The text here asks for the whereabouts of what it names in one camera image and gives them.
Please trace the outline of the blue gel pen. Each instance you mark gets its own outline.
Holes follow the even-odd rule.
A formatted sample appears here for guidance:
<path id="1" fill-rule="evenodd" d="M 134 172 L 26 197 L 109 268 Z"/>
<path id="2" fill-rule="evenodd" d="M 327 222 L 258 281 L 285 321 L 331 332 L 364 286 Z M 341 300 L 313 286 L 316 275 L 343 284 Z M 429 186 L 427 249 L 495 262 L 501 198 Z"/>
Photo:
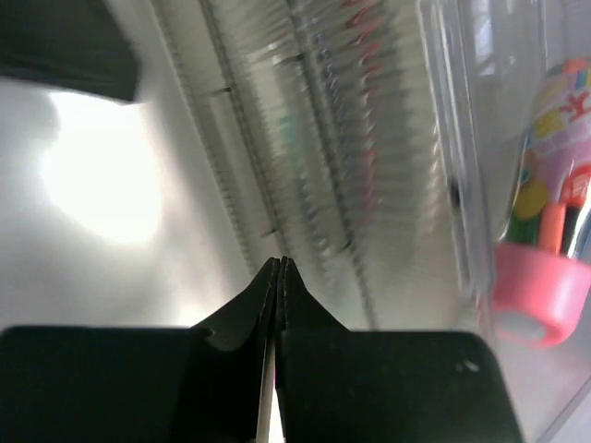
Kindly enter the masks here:
<path id="1" fill-rule="evenodd" d="M 337 64 L 336 52 L 329 45 L 324 31 L 315 31 L 312 41 L 316 50 L 316 58 L 320 64 L 322 92 L 328 102 L 329 127 L 334 139 L 334 151 L 343 154 L 348 144 L 347 132 L 350 106 L 345 102 L 344 89 L 340 68 Z"/>

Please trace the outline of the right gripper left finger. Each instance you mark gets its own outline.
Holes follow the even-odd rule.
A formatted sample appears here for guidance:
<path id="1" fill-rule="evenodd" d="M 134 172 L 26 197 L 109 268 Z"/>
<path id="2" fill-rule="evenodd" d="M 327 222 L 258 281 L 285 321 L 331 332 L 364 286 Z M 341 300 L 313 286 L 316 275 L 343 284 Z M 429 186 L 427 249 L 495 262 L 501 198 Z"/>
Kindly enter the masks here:
<path id="1" fill-rule="evenodd" d="M 280 262 L 188 328 L 15 326 L 1 335 L 5 442 L 260 442 Z"/>

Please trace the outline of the clear plastic drawer organizer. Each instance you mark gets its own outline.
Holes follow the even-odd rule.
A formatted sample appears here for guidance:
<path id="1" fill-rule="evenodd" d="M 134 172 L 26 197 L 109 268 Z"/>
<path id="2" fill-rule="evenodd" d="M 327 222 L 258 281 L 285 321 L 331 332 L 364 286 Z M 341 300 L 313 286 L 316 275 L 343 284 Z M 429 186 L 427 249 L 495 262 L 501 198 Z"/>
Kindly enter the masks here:
<path id="1" fill-rule="evenodd" d="M 586 1 L 156 1 L 152 5 L 242 257 L 292 257 L 346 324 L 489 339 L 525 438 L 590 438 L 590 290 L 573 334 L 499 334 L 495 250 L 547 72 L 590 60 Z M 312 41 L 350 106 L 338 154 Z M 317 238 L 278 120 L 297 127 Z"/>

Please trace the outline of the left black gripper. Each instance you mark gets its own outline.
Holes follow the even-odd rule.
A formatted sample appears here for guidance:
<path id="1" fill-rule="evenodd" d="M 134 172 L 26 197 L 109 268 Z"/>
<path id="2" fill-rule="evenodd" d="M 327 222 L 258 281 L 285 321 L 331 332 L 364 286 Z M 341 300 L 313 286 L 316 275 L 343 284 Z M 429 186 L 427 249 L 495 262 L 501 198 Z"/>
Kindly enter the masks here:
<path id="1" fill-rule="evenodd" d="M 133 102 L 140 61 L 104 1 L 3 1 L 1 76 Z"/>

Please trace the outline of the green gel pen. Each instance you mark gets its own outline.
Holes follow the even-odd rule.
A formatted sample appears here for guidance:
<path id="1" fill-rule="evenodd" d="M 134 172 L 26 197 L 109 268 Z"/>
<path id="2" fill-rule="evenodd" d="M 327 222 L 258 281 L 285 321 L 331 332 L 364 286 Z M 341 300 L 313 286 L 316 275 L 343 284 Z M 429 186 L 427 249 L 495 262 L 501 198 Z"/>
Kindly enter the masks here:
<path id="1" fill-rule="evenodd" d="M 278 120 L 283 146 L 289 158 L 290 167 L 293 169 L 294 182 L 301 217 L 307 226 L 311 240 L 317 238 L 316 210 L 314 208 L 312 191 L 310 188 L 308 168 L 305 162 L 305 152 L 302 148 L 297 127 L 290 116 L 281 116 Z"/>

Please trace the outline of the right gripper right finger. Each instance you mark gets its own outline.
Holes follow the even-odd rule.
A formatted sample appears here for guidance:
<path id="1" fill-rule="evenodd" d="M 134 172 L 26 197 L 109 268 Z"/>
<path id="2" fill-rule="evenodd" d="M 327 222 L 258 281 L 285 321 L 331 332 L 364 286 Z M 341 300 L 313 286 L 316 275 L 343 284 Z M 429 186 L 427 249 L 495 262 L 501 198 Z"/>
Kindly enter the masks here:
<path id="1" fill-rule="evenodd" d="M 519 442 L 500 366 L 463 331 L 351 331 L 278 274 L 276 379 L 289 442 Z"/>

